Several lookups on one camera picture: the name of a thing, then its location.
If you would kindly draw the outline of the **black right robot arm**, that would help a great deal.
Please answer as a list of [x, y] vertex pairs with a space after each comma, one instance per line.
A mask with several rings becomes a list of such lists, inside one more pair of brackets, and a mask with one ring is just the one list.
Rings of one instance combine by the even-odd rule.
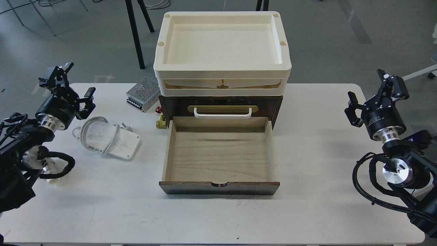
[[[427, 159], [424, 150], [433, 137], [427, 130], [404, 139], [406, 131], [395, 102], [409, 98], [403, 79], [377, 69], [381, 87], [376, 95], [359, 104], [354, 92], [345, 114], [352, 126], [365, 125], [370, 139], [381, 141], [383, 153], [367, 153], [356, 162], [352, 173], [355, 189], [366, 199], [387, 209], [406, 213], [410, 222], [429, 237], [437, 234], [436, 163]], [[369, 178], [382, 194], [400, 198], [405, 206], [382, 201], [367, 193], [359, 184], [359, 167], [369, 160]]]

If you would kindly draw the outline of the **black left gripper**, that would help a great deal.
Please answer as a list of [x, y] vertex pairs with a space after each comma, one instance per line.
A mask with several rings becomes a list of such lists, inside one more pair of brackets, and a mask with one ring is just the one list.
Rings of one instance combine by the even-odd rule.
[[84, 98], [79, 98], [78, 94], [70, 88], [67, 73], [74, 66], [73, 62], [62, 66], [48, 68], [45, 75], [39, 78], [39, 87], [51, 91], [50, 96], [44, 101], [35, 114], [39, 122], [44, 118], [51, 118], [57, 121], [57, 129], [65, 130], [70, 126], [73, 118], [84, 120], [89, 117], [96, 105], [93, 103], [95, 87], [90, 87]]

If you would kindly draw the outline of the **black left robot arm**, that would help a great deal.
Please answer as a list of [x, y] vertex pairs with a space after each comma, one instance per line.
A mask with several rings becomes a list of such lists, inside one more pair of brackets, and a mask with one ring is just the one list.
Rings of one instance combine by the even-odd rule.
[[1, 129], [6, 129], [1, 143], [7, 138], [12, 141], [1, 148], [0, 160], [0, 210], [19, 208], [35, 196], [32, 186], [38, 178], [56, 179], [69, 174], [75, 166], [73, 157], [49, 151], [44, 142], [54, 139], [57, 130], [66, 130], [72, 120], [86, 119], [95, 109], [94, 87], [90, 87], [84, 98], [70, 88], [67, 73], [73, 67], [48, 68], [39, 86], [50, 90], [44, 101], [30, 119], [27, 114], [15, 113], [5, 118]]

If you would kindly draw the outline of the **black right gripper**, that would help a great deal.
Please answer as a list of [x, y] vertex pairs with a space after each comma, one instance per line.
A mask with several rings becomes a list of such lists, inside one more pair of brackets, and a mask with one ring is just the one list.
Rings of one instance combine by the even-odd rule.
[[[391, 76], [382, 69], [377, 69], [377, 74], [382, 83], [376, 95], [361, 105], [356, 94], [349, 91], [348, 107], [344, 112], [352, 126], [361, 127], [365, 124], [370, 139], [381, 141], [382, 133], [378, 133], [381, 129], [394, 128], [399, 135], [406, 131], [394, 101], [407, 100], [409, 92], [401, 77]], [[363, 111], [363, 119], [357, 117], [357, 109]]]

